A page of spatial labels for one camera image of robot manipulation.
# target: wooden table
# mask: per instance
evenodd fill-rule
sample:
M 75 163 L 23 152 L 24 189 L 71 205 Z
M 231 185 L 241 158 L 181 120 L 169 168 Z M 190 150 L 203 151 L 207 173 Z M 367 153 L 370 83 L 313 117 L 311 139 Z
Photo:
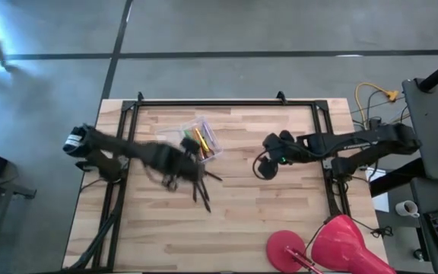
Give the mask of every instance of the wooden table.
M 97 129 L 115 135 L 121 105 L 122 100 L 103 101 Z M 347 100 L 328 99 L 328 105 L 335 133 L 352 132 Z M 314 132 L 311 110 L 289 106 L 140 107 L 135 140 L 155 140 L 157 130 L 196 116 L 206 117 L 224 147 L 224 153 L 206 165 L 224 179 L 222 183 L 205 180 L 212 213 L 201 202 L 192 201 L 190 185 L 181 184 L 176 193 L 169 193 L 152 183 L 141 163 L 133 160 L 115 271 L 274 271 L 265 255 L 271 233 L 292 230 L 308 242 L 329 216 L 318 162 L 282 166 L 276 178 L 267 181 L 255 178 L 251 169 L 270 132 Z M 97 174 L 86 174 L 83 185 L 96 178 Z M 96 183 L 80 194 L 63 266 L 73 264 L 96 235 L 105 189 L 105 183 Z M 353 218 L 378 228 L 366 182 L 352 180 L 348 200 Z M 368 249 L 386 260 L 382 239 L 372 237 L 361 226 L 360 230 Z M 107 256 L 106 244 L 103 257 Z

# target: wire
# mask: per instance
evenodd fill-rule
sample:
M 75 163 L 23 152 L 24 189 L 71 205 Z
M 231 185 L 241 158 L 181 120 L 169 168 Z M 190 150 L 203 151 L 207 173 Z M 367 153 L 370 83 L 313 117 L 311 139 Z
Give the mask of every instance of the wire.
M 408 105 L 407 106 L 405 106 L 404 108 L 403 108 L 403 110 L 401 111 L 401 115 L 400 115 L 400 123 L 403 123 L 403 113 L 407 110 L 407 107 L 408 107 Z
M 401 99 L 404 99 L 404 98 L 405 98 L 405 96 L 402 96 L 402 97 L 400 97 L 400 98 L 398 98 L 398 99 L 396 99 L 396 100 L 401 100 Z M 379 104 L 375 104 L 375 105 L 372 105 L 372 106 L 371 106 L 371 109 L 373 109 L 374 107 L 382 106 L 382 105 L 384 105 L 384 104 L 388 104 L 388 103 L 392 103 L 392 102 L 391 102 L 391 101 L 386 101 L 386 102 L 382 102 L 382 103 L 379 103 Z M 363 110 L 367 110 L 367 109 L 368 109 L 368 108 L 365 107 L 365 108 L 360 109 L 360 110 L 354 110 L 354 111 L 351 111 L 350 114 L 358 113 L 358 112 L 361 112 L 361 111 L 363 111 Z
M 342 182 L 342 186 L 344 187 L 344 193 L 347 193 L 348 190 L 349 190 L 348 182 L 346 182 L 346 181 Z M 334 192 L 334 188 L 332 188 L 332 193 L 334 193 L 334 195 L 336 195 L 336 196 L 341 195 L 341 194 L 339 194 L 339 193 L 335 193 L 335 192 Z
M 258 178 L 260 180 L 268 180 L 268 179 L 258 175 L 258 173 L 256 172 L 256 169 L 255 169 L 256 162 L 260 159 L 261 156 L 269 153 L 270 151 L 274 151 L 274 150 L 277 150 L 277 149 L 280 149 L 280 148 L 283 148 L 283 147 L 280 146 L 280 147 L 277 147 L 277 148 L 266 149 L 262 153 L 260 153 L 258 156 L 256 156 L 255 160 L 252 162 L 252 172 L 255 174 L 256 178 Z
M 391 123 L 403 123 L 404 119 L 407 119 L 408 117 L 410 117 L 410 113 L 407 113 L 407 115 L 403 116 L 403 113 L 405 113 L 405 111 L 407 110 L 408 106 L 405 106 L 403 108 L 403 110 L 401 111 L 401 115 L 399 118 L 394 119 Z
M 368 183 L 371 182 L 371 178 L 373 178 L 374 174 L 378 171 L 378 163 L 379 160 L 376 160 L 376 163 L 374 164 L 373 172 L 371 173 L 370 177 L 368 178 Z
M 365 181 L 366 183 L 369 183 L 369 181 L 366 180 L 366 179 L 364 179 L 364 178 L 357 177 L 357 176 L 352 176 L 352 175 L 351 175 L 351 177 L 354 178 L 354 179 L 363 180 L 363 181 Z
M 100 182 L 100 181 L 104 181 L 104 179 L 103 179 L 103 178 L 99 178 L 99 179 L 97 179 L 97 180 L 94 180 L 94 181 L 88 183 L 87 185 L 85 185 L 85 186 L 83 186 L 83 187 L 81 188 L 81 191 L 80 191 L 80 192 L 82 192 L 82 190 L 85 190 L 85 189 L 88 188 L 89 186 L 92 186 L 93 184 L 95 184 L 95 183 L 97 183 L 97 182 Z
M 350 218 L 351 218 L 351 220 L 355 221 L 356 223 L 358 223 L 358 224 L 364 226 L 365 228 L 371 230 L 370 234 L 373 237 L 375 237 L 375 238 L 379 238 L 379 236 L 381 236 L 381 237 L 385 237 L 385 236 L 391 237 L 391 236 L 393 236 L 393 228 L 391 226 L 389 226 L 389 225 L 387 225 L 387 226 L 385 226 L 383 228 L 374 229 L 374 228 L 370 228 L 369 226 L 367 226 L 367 225 L 363 224 L 362 222 L 356 220 L 355 218 L 352 218 L 352 217 L 350 217 Z
M 389 98 L 388 102 L 391 103 L 396 101 L 396 96 L 398 95 L 398 91 L 387 91 L 384 88 L 380 88 L 375 84 L 371 84 L 367 82 L 360 83 L 358 86 L 356 86 L 356 89 L 354 90 L 354 98 L 356 99 L 357 109 L 359 110 L 359 112 L 361 112 L 361 118 L 363 119 L 363 121 L 366 120 L 366 117 L 364 116 L 363 108 L 361 107 L 361 103 L 359 102 L 359 89 L 364 85 L 370 86 L 378 91 L 383 92 Z
M 324 223 L 322 223 L 322 225 L 317 229 L 316 233 L 312 236 L 312 238 L 310 239 L 309 243 L 307 244 L 307 246 L 305 247 L 305 250 L 303 252 L 303 255 L 305 256 L 305 253 L 307 252 L 307 249 L 309 249 L 310 244 L 313 242 L 313 239 L 315 239 L 317 237 L 317 234 L 319 233 L 320 229 L 324 227 Z
M 352 119 L 352 120 L 353 120 L 353 123 L 356 123 L 356 124 L 358 124 L 358 125 L 363 125 L 363 123 L 360 122 L 360 121 L 357 121 L 357 120 L 355 120 L 355 119 Z
M 374 94 L 377 94 L 377 93 L 379 93 L 379 92 L 382 92 L 382 91 L 374 91 L 374 92 L 370 95 L 370 97 L 368 98 L 367 117 L 366 117 L 366 121 L 363 121 L 364 127 L 365 127 L 366 129 L 368 128 L 367 123 L 370 122 L 371 98 L 373 98 L 373 95 L 374 95 Z

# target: gray floor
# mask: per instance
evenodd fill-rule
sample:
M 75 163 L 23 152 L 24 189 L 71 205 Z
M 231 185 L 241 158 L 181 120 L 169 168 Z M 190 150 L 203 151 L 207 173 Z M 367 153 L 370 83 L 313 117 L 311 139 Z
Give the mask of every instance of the gray floor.
M 25 59 L 112 53 L 124 7 L 125 0 L 1 0 L 0 37 L 7 53 Z M 438 1 L 134 0 L 122 44 L 123 53 L 403 49 L 438 49 Z M 20 168 L 18 183 L 38 194 L 12 203 L 0 239 L 0 273 L 57 270 L 82 176 L 62 143 L 73 126 L 94 123 L 110 60 L 10 64 L 10 72 L 0 69 L 0 155 Z M 399 90 L 402 80 L 437 67 L 438 56 L 123 59 L 109 96 L 272 97 L 283 91 L 347 97 L 355 110 L 359 82 Z M 363 104 L 370 92 L 361 91 Z M 375 96 L 373 104 L 384 100 Z M 400 100 L 370 114 L 388 121 L 404 106 Z M 380 167 L 396 168 L 413 157 L 390 157 Z M 396 229 L 385 243 L 395 268 L 431 271 L 411 258 L 417 239 L 410 229 Z

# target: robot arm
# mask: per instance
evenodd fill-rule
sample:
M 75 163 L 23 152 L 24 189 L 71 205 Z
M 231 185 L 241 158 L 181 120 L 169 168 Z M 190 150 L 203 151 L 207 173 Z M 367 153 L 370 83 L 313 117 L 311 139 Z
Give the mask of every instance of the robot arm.
M 310 163 L 335 156 L 339 151 L 365 148 L 349 158 L 331 161 L 333 179 L 345 180 L 363 165 L 370 165 L 390 154 L 410 155 L 420 147 L 413 129 L 401 123 L 379 126 L 373 130 L 342 135 L 315 133 L 294 137 L 286 130 L 279 136 L 268 135 L 263 142 L 270 158 L 260 158 L 258 171 L 266 180 L 273 179 L 279 164 Z
M 201 168 L 191 157 L 167 143 L 128 142 L 87 125 L 72 130 L 63 150 L 74 158 L 85 158 L 86 161 L 77 163 L 77 166 L 83 170 L 84 167 L 97 167 L 100 175 L 109 182 L 122 177 L 122 164 L 115 158 L 108 158 L 102 151 L 139 159 L 145 166 L 164 175 L 178 176 L 192 182 L 199 179 Z

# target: plastic container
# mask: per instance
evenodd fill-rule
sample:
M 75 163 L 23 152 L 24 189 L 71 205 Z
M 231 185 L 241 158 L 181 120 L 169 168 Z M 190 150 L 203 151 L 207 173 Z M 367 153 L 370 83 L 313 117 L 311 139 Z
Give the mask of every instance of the plastic container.
M 167 141 L 179 147 L 183 138 L 189 137 L 201 143 L 202 152 L 199 153 L 201 162 L 210 161 L 219 156 L 223 149 L 203 116 L 177 126 L 176 128 L 160 129 L 155 132 L 158 141 Z

